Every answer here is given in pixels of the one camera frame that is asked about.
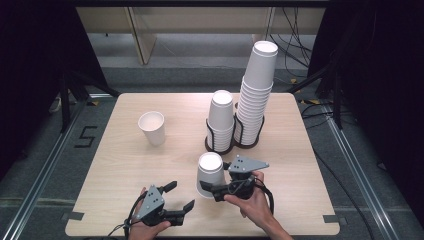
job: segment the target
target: light wood table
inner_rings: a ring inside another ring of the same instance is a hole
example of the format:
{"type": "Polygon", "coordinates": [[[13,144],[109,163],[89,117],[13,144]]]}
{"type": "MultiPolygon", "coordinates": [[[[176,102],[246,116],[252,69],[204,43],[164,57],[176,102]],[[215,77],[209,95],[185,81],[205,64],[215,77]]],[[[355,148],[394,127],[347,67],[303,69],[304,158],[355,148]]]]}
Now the light wood table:
{"type": "MultiPolygon", "coordinates": [[[[239,98],[233,93],[234,101],[239,98]]],[[[195,188],[197,163],[207,152],[205,120],[212,93],[127,93],[115,105],[74,212],[82,220],[68,221],[70,236],[105,236],[128,216],[142,187],[178,181],[164,193],[165,209],[180,210],[192,199],[195,205],[184,225],[159,236],[264,236],[261,229],[241,217],[226,202],[201,197],[195,188]],[[165,116],[166,142],[149,145],[138,128],[142,113],[165,116]]],[[[293,95],[272,93],[259,143],[251,149],[234,147],[223,160],[237,154],[270,163],[263,169],[265,184],[275,200],[275,217],[292,235],[335,235],[338,223],[325,223],[335,215],[305,126],[293,95]]],[[[114,233],[123,235],[123,230],[114,233]]]]}

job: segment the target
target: person's left hand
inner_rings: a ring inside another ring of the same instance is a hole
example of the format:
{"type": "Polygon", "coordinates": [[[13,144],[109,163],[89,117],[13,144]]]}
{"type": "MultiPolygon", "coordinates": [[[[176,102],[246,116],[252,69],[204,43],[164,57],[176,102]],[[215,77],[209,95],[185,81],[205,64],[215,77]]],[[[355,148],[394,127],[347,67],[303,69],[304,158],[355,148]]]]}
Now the person's left hand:
{"type": "MultiPolygon", "coordinates": [[[[143,187],[140,194],[143,194],[146,191],[146,188],[143,187]]],[[[135,212],[138,212],[141,204],[143,203],[143,200],[141,200],[137,207],[135,208],[135,212]]],[[[137,219],[132,219],[132,223],[139,221],[137,219]]],[[[131,226],[130,228],[130,235],[129,240],[152,240],[158,235],[158,233],[164,231],[168,227],[171,226],[171,223],[169,221],[161,222],[156,226],[149,227],[143,222],[138,222],[131,226]]]]}

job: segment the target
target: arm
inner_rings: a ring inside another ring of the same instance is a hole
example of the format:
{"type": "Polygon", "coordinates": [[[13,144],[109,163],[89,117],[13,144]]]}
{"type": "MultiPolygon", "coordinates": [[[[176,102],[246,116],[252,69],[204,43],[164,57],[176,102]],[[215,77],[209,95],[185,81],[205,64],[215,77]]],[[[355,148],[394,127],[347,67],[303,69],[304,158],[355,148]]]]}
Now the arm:
{"type": "MultiPolygon", "coordinates": [[[[141,191],[141,194],[143,194],[145,191],[146,191],[146,188],[143,188],[143,190],[141,191]]],[[[136,212],[138,212],[142,203],[143,201],[140,201],[138,203],[135,209],[136,212]]],[[[158,233],[164,231],[170,226],[171,226],[171,223],[168,221],[161,222],[158,225],[152,226],[152,227],[146,226],[143,222],[135,223],[134,225],[131,226],[129,240],[152,240],[156,237],[156,235],[158,235],[158,233]]]]}
{"type": "MultiPolygon", "coordinates": [[[[259,180],[264,181],[264,174],[254,171],[259,180]]],[[[272,240],[292,240],[293,238],[284,230],[271,213],[265,194],[255,188],[253,195],[248,200],[243,200],[234,195],[225,195],[225,201],[240,208],[243,217],[248,217],[256,226],[262,228],[272,240]]]]}

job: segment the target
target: tall stack of cups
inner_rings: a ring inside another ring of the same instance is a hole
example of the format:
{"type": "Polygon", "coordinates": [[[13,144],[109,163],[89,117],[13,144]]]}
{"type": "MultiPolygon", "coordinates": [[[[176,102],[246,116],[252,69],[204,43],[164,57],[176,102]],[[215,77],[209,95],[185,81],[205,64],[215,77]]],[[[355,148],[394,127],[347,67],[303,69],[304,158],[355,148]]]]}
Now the tall stack of cups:
{"type": "Polygon", "coordinates": [[[226,90],[218,90],[213,94],[206,120],[206,144],[209,150],[224,153],[231,150],[234,132],[233,96],[226,90]]]}
{"type": "Polygon", "coordinates": [[[253,46],[240,88],[234,139],[250,146],[257,143],[264,112],[272,90],[278,47],[272,42],[258,41],[253,46]]]}

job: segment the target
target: upright cup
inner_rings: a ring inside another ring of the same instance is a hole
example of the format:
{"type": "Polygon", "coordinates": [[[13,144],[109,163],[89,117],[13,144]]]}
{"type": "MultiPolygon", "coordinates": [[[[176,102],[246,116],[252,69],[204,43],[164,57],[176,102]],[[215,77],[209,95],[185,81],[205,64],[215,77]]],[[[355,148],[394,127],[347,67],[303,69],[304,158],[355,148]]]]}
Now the upright cup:
{"type": "Polygon", "coordinates": [[[153,146],[165,142],[165,117],[160,112],[147,112],[138,119],[138,126],[153,146]]]}
{"type": "Polygon", "coordinates": [[[244,81],[251,87],[267,89],[272,86],[278,47],[272,42],[255,43],[247,63],[244,81]]]}
{"type": "Polygon", "coordinates": [[[213,198],[211,192],[202,189],[200,181],[211,183],[213,186],[225,184],[224,167],[219,154],[214,152],[202,154],[197,167],[197,191],[202,197],[213,198]]]}
{"type": "Polygon", "coordinates": [[[233,126],[233,96],[225,90],[214,93],[209,108],[209,125],[217,130],[226,130],[233,126]]]}

